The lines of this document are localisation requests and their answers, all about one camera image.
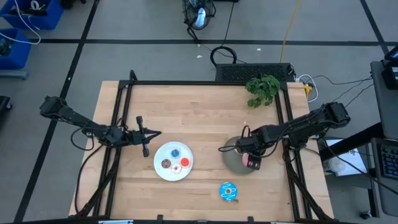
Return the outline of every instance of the green plant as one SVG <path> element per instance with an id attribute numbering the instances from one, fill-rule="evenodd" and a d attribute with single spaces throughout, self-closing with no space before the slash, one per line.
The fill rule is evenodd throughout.
<path id="1" fill-rule="evenodd" d="M 253 78 L 246 83 L 248 92 L 257 95 L 257 98 L 248 101 L 248 106 L 257 108 L 261 102 L 265 100 L 264 105 L 268 106 L 272 103 L 274 96 L 280 88 L 279 81 L 272 75 L 264 75 L 261 78 Z"/>

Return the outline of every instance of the wooden table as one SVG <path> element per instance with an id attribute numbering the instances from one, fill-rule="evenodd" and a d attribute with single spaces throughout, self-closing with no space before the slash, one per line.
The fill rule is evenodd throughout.
<path id="1" fill-rule="evenodd" d="M 110 124 L 117 87 L 118 82 L 103 82 L 94 114 L 97 123 Z M 294 117 L 307 114 L 302 84 L 288 83 L 288 87 Z M 272 156 L 263 159 L 259 171 L 249 175 L 230 172 L 217 151 L 229 138 L 240 135 L 245 124 L 251 129 L 278 124 L 275 103 L 251 109 L 246 105 L 251 97 L 244 86 L 134 85 L 127 119 L 129 129 L 137 129 L 136 116 L 141 115 L 145 127 L 162 134 L 150 142 L 147 158 L 142 156 L 142 146 L 122 148 L 111 218 L 153 220 L 162 214 L 165 220 L 245 221 L 253 216 L 255 221 L 293 221 L 282 144 Z M 283 97 L 281 101 L 285 113 Z M 178 182 L 163 180 L 154 170 L 156 150 L 169 141 L 186 144 L 194 156 L 191 173 Z M 312 140 L 307 147 L 318 150 Z M 103 156 L 101 149 L 81 175 L 80 209 L 98 186 Z M 304 150 L 301 156 L 307 189 L 325 213 L 333 217 L 319 156 Z M 228 203 L 220 198 L 218 189 L 224 182 L 235 183 L 237 201 Z M 297 188 L 296 191 L 302 205 L 301 194 Z M 100 214 L 104 212 L 107 194 L 105 190 Z M 73 206 L 70 213 L 75 213 Z M 304 217 L 302 206 L 300 214 Z"/>

